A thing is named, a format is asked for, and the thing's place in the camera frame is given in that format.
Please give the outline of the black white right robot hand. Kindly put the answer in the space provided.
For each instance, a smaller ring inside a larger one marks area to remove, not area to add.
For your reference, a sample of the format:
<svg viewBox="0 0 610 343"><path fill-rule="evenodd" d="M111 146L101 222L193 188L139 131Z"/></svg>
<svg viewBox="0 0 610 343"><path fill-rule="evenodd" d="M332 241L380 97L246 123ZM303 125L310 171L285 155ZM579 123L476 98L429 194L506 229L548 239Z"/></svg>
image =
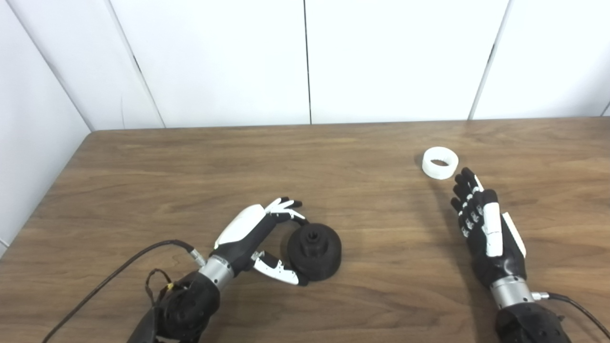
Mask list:
<svg viewBox="0 0 610 343"><path fill-rule="evenodd" d="M526 279L527 249L510 214L501 212L496 191L483 187L467 167L455 176L455 182L451 205L479 282L489 287L509 276Z"/></svg>

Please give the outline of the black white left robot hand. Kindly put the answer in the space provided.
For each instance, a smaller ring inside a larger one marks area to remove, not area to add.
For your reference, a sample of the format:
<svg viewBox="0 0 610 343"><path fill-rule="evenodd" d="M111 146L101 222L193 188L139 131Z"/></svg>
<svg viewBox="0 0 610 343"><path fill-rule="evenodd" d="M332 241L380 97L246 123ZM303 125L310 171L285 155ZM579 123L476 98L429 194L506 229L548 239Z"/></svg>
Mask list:
<svg viewBox="0 0 610 343"><path fill-rule="evenodd" d="M251 269L280 282L307 286L309 280L302 273L287 268L279 258L258 249L277 224L289 220L308 224L306 217L296 211L301 206L301 201L281 197L265 207L254 204L245 208L216 239L200 273L219 290L240 273Z"/></svg>

